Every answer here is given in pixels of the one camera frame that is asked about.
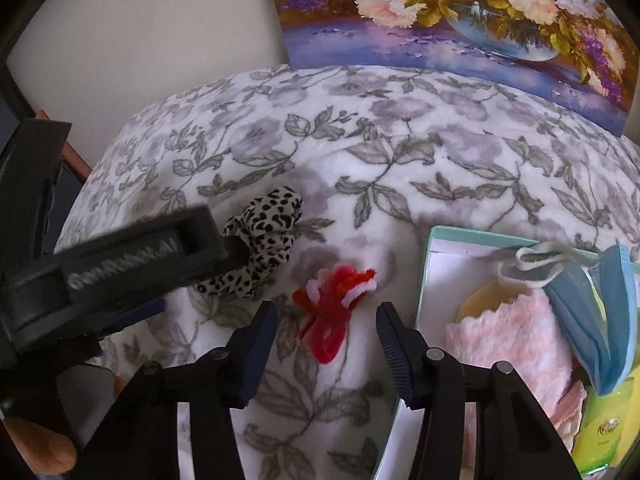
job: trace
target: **canvas painting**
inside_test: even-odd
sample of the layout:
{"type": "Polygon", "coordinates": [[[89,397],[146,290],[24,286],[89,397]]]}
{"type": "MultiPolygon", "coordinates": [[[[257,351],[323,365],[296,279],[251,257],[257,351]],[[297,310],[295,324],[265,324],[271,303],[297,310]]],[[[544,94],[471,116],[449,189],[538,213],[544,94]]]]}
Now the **canvas painting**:
{"type": "Polygon", "coordinates": [[[519,88],[620,136],[638,50],[603,0],[274,0],[294,68],[407,66],[519,88]]]}

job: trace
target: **beige wall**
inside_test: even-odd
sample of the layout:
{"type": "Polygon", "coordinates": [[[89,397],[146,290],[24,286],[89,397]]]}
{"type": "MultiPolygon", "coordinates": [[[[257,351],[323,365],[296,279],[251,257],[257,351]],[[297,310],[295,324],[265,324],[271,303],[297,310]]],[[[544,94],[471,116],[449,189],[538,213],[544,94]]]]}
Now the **beige wall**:
{"type": "Polygon", "coordinates": [[[272,0],[47,0],[8,64],[94,165],[148,104],[286,59],[272,0]]]}

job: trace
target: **green packet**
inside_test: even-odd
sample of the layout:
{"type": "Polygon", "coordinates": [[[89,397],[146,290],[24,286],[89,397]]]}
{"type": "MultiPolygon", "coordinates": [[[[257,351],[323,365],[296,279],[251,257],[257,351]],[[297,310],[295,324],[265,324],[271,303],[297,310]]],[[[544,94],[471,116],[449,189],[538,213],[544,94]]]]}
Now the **green packet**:
{"type": "Polygon", "coordinates": [[[622,437],[626,412],[634,392],[634,378],[620,384],[612,394],[599,397],[587,389],[587,401],[580,431],[571,453],[581,476],[607,468],[622,437]]]}

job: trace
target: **disposable face mask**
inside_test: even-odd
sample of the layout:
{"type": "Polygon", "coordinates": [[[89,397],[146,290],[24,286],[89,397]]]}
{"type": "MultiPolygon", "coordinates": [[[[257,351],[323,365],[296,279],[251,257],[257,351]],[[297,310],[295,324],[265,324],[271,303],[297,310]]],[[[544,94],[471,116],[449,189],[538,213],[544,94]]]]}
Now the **disposable face mask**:
{"type": "Polygon", "coordinates": [[[498,278],[544,288],[598,395],[622,384],[632,367],[638,330],[636,284],[625,246],[611,246],[592,260],[564,244],[544,242],[500,262],[498,278]]]}

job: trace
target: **bed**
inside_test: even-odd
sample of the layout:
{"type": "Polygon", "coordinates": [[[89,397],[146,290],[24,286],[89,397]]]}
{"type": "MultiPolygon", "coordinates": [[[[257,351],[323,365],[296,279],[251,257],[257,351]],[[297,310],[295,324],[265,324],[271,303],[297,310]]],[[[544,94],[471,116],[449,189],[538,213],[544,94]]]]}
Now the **bed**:
{"type": "MultiPolygon", "coordinates": [[[[260,392],[234,414],[248,478],[368,476],[396,394],[373,311],[417,307],[422,244],[448,224],[640,257],[640,153],[578,114],[515,89],[444,72],[287,65],[197,86],[135,115],[82,189],[58,250],[145,218],[209,205],[218,225],[286,185],[304,199],[288,265],[253,300],[195,288],[103,342],[100,364],[190,362],[226,341],[260,299],[280,313],[260,392]],[[319,367],[290,300],[335,262],[375,267],[348,342],[319,367]]],[[[188,418],[180,421],[188,463],[188,418]]]]}

